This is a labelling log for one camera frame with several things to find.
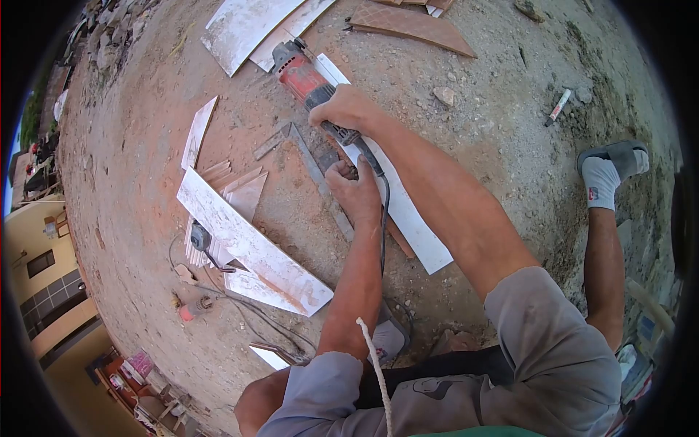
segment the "white sock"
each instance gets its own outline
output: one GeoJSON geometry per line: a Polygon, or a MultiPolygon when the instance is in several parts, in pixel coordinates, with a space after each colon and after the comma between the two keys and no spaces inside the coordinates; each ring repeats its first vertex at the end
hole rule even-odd
{"type": "MultiPolygon", "coordinates": [[[[645,173],[650,168],[648,154],[643,150],[634,150],[638,173],[645,173]]],[[[588,208],[606,208],[614,210],[614,193],[621,185],[619,173],[610,159],[589,157],[582,163],[582,179],[585,182],[585,194],[588,208]]]]}

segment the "slide sandal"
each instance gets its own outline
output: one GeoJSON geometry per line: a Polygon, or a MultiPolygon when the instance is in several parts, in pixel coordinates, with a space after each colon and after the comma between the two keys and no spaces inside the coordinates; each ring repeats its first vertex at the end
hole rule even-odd
{"type": "Polygon", "coordinates": [[[585,150],[577,156],[577,174],[582,177],[582,163],[589,157],[609,159],[614,164],[619,174],[619,179],[624,181],[636,174],[636,157],[634,150],[643,150],[648,153],[646,145],[639,140],[623,140],[585,150]]]}

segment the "red angle grinder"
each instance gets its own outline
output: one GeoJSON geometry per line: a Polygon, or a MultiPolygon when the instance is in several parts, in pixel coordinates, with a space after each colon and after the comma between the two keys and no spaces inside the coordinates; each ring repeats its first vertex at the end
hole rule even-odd
{"type": "MultiPolygon", "coordinates": [[[[307,111],[310,111],[330,100],[333,94],[335,94],[335,87],[315,69],[309,56],[306,54],[307,51],[306,43],[301,38],[295,38],[292,41],[277,44],[274,50],[272,50],[272,58],[274,59],[277,79],[291,91],[296,100],[300,101],[307,111]]],[[[391,198],[389,181],[373,152],[358,131],[345,129],[327,120],[323,121],[320,126],[343,147],[354,144],[361,154],[364,155],[376,176],[384,181],[386,201],[381,220],[381,274],[383,275],[386,255],[386,220],[391,198]]]]}

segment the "brown tile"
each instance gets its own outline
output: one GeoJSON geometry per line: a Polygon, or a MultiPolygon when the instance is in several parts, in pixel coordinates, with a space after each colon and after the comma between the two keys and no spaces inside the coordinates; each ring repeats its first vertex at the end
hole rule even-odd
{"type": "Polygon", "coordinates": [[[412,10],[366,1],[357,7],[349,23],[357,30],[417,39],[477,57],[452,23],[412,10]]]}

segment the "building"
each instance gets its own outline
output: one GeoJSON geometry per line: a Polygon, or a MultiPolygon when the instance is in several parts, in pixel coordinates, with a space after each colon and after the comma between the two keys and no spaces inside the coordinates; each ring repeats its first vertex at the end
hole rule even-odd
{"type": "Polygon", "coordinates": [[[62,195],[17,209],[4,228],[3,260],[27,336],[66,417],[81,435],[145,435],[95,377],[113,343],[80,277],[62,195]]]}

